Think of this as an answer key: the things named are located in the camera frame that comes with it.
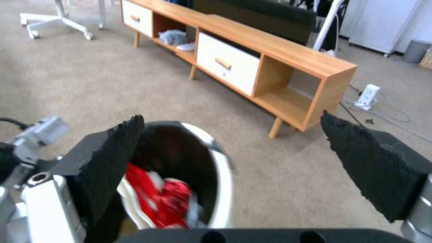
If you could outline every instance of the red cloth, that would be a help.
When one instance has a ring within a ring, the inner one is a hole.
[[[129,166],[126,169],[126,179],[137,194],[141,210],[153,222],[155,222],[156,208],[152,208],[150,204],[157,205],[157,201],[159,200],[159,191],[156,189],[150,176],[145,170],[129,163]]]
[[[191,190],[176,179],[165,179],[162,191],[153,184],[147,172],[129,163],[126,179],[137,194],[141,210],[157,227],[187,227],[186,217]]]
[[[162,228],[175,224],[187,227],[184,218],[189,208],[190,196],[191,191],[186,183],[166,179],[160,194],[155,224]]]

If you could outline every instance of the office chair base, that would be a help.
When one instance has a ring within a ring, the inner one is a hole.
[[[84,38],[86,40],[92,40],[93,34],[88,32],[87,28],[81,24],[78,24],[74,21],[72,21],[69,18],[69,13],[65,12],[63,9],[63,4],[61,0],[55,0],[56,6],[57,6],[57,15],[43,15],[43,14],[33,14],[33,13],[20,13],[21,17],[21,25],[27,26],[27,30],[29,32],[29,36],[32,39],[39,38],[40,35],[38,33],[38,29],[51,25],[53,23],[62,22],[63,24],[70,26],[76,30],[79,30],[84,33]],[[36,20],[39,22],[29,24],[29,20]]]

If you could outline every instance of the open shelf compartment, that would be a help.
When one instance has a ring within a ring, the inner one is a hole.
[[[176,48],[174,45],[167,45],[164,44],[161,40],[159,40],[159,33],[162,33],[167,30],[173,30],[178,29],[181,31],[186,32],[186,38],[188,43],[195,42],[195,34],[196,29],[188,26],[184,23],[178,22],[176,20],[170,19],[168,17],[165,17],[161,14],[153,12],[153,36],[152,39],[157,44],[161,45],[162,47],[165,47],[172,52],[174,52],[178,57],[182,58],[183,60],[187,61],[188,63],[195,64],[195,51],[181,51]],[[193,33],[193,36],[188,35],[190,28],[192,28],[194,31],[191,31]]]
[[[312,95],[308,97],[307,92],[299,92],[299,89],[291,86],[291,78],[294,73],[298,72],[293,67],[263,54],[252,99],[277,117],[304,131],[305,121],[312,104],[311,97],[314,96],[316,87],[310,91]],[[309,79],[305,80],[306,82],[317,82],[312,76],[306,78]]]

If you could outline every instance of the drawer handle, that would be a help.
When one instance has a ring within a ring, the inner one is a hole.
[[[134,21],[137,21],[137,22],[140,21],[140,18],[137,17],[137,16],[135,16],[135,15],[131,15],[130,18],[131,18],[132,20],[134,20]]]
[[[219,63],[222,67],[231,70],[231,64],[229,64],[228,62],[222,60],[221,58],[215,58],[215,61],[217,63]]]

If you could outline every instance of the drawer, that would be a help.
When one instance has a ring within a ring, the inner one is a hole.
[[[205,33],[199,33],[197,63],[249,96],[260,59]]]
[[[123,22],[141,33],[153,37],[152,11],[123,0]]]

